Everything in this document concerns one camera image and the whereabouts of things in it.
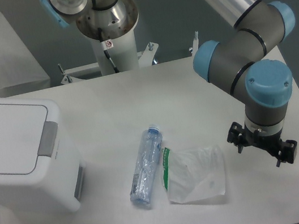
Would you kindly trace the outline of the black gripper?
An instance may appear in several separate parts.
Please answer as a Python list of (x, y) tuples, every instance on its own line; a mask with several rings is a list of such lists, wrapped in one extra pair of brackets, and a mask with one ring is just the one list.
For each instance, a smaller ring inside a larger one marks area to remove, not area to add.
[(293, 164), (297, 152), (298, 142), (295, 140), (281, 140), (282, 128), (272, 135), (255, 130), (251, 132), (246, 126), (233, 122), (229, 128), (227, 142), (234, 144), (241, 154), (244, 147), (254, 146), (258, 149), (265, 150), (277, 159), (277, 167), (281, 163)]

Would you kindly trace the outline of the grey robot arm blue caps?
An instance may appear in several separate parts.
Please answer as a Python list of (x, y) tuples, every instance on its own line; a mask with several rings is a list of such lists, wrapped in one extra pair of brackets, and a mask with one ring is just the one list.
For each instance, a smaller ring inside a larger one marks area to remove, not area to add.
[[(193, 49), (193, 69), (245, 106), (243, 125), (233, 122), (227, 141), (239, 150), (254, 146), (293, 163), (297, 142), (281, 139), (292, 94), (292, 73), (286, 64), (266, 55), (292, 31), (295, 17), (282, 2), (205, 0), (236, 30), (226, 44), (207, 41)], [(138, 54), (115, 53), (115, 42), (138, 21), (132, 0), (40, 0), (62, 27), (75, 23), (97, 46), (101, 73), (115, 74), (139, 66)]]

